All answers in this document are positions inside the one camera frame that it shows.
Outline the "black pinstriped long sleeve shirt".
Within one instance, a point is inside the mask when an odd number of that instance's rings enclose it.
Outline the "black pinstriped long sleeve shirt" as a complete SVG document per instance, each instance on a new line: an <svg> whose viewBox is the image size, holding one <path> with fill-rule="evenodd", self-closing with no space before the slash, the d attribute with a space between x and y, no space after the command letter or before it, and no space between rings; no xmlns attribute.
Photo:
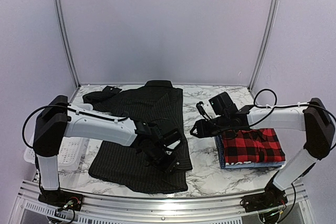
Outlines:
<svg viewBox="0 0 336 224"><path fill-rule="evenodd" d="M136 119L151 128L130 146L103 141L89 175L145 194L187 191L192 170L183 130L183 90L168 80L151 80L137 89L107 86L82 97L95 111Z"/></svg>

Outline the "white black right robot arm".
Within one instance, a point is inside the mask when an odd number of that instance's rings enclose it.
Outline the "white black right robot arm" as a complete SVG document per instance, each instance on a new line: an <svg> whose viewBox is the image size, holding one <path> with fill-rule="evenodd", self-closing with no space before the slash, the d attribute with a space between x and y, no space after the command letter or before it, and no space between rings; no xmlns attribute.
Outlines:
<svg viewBox="0 0 336 224"><path fill-rule="evenodd" d="M324 107L319 98L293 105L251 104L241 109L230 102L222 107L218 117L196 121L190 134L197 138L207 138L229 130L259 129L302 131L306 134L306 142L296 156L273 175L262 193L242 198L242 206L247 212L287 203L286 189L335 148L335 116Z"/></svg>

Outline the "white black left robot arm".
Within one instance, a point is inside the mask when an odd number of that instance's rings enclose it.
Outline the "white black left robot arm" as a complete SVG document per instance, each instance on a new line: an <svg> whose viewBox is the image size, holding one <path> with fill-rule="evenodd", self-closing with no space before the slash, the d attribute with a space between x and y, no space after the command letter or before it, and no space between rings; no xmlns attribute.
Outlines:
<svg viewBox="0 0 336 224"><path fill-rule="evenodd" d="M135 148L146 160L162 172L177 165L174 151L182 143L182 133L170 120L163 125L144 122L128 114L113 116L94 112L92 106L81 108L68 102L65 95L55 97L48 105L34 110L25 120L35 116L34 140L27 147L35 153L39 171L38 200L62 209L78 207L83 196L60 188L58 155L65 137L92 138Z"/></svg>

